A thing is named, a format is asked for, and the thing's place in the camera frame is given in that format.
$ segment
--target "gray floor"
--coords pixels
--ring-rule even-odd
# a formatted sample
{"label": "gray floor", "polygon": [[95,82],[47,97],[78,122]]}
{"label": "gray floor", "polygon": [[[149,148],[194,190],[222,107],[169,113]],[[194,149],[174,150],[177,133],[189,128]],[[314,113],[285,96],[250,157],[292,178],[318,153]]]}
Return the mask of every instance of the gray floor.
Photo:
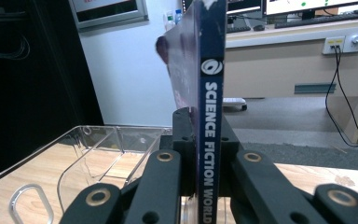
{"label": "gray floor", "polygon": [[275,162],[358,170],[358,147],[347,146],[323,97],[247,99],[248,109],[225,107],[228,122],[247,149]]}

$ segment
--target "transparent tray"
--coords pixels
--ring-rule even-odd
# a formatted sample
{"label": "transparent tray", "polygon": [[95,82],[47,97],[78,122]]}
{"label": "transparent tray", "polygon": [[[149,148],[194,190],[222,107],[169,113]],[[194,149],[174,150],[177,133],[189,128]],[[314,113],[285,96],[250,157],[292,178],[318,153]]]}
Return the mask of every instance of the transparent tray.
{"label": "transparent tray", "polygon": [[84,188],[142,175],[169,128],[78,126],[0,174],[0,223],[59,223]]}

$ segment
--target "power outlet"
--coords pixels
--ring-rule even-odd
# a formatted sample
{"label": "power outlet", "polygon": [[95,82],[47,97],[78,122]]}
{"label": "power outlet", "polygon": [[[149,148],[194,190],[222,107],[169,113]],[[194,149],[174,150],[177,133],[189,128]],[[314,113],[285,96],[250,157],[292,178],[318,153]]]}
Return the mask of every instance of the power outlet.
{"label": "power outlet", "polygon": [[327,37],[324,41],[324,49],[322,54],[335,54],[334,47],[344,50],[345,36]]}
{"label": "power outlet", "polygon": [[344,53],[358,52],[358,35],[347,35],[344,44]]}

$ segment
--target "framed picture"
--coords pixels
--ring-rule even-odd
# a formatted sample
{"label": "framed picture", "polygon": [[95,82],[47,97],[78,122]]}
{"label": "framed picture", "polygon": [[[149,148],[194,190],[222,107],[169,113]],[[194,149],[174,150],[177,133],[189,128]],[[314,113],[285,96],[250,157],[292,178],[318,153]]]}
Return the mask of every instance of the framed picture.
{"label": "framed picture", "polygon": [[69,0],[79,31],[148,21],[145,0]]}

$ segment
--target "desk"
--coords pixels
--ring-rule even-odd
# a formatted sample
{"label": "desk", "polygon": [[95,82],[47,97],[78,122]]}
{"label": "desk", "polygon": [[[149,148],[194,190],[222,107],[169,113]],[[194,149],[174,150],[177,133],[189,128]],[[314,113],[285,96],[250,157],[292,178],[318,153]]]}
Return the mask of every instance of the desk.
{"label": "desk", "polygon": [[[325,96],[295,94],[295,85],[330,83],[336,71],[336,57],[322,55],[324,40],[356,34],[358,20],[277,30],[268,25],[264,32],[228,34],[225,97]],[[342,54],[339,75],[358,123],[358,52]],[[358,143],[351,111],[338,85],[329,95],[328,106],[344,133]]]}
{"label": "desk", "polygon": [[[9,173],[0,178],[0,221],[13,223],[7,209],[9,199],[19,187],[25,184],[37,184],[42,187],[54,213],[54,222],[59,223],[62,217],[61,206],[66,208],[77,193],[91,183],[100,180],[104,183],[122,187],[127,176],[136,164],[145,165],[142,161],[148,150],[130,150],[137,141],[134,132],[124,130],[120,136],[128,143],[124,144],[125,152],[117,150],[119,143],[117,130],[107,128],[89,129],[85,140],[78,140],[79,132],[84,129],[73,129],[53,144],[41,149],[35,157],[25,160],[13,167]],[[160,134],[166,130],[145,130],[139,138],[147,148],[153,148]],[[317,185],[337,183],[358,192],[358,171],[334,168],[311,167],[301,165],[276,164],[292,184],[308,193],[313,193]],[[46,223],[46,209],[35,192],[26,192],[18,200],[17,209],[24,223],[35,223],[42,220]]]}

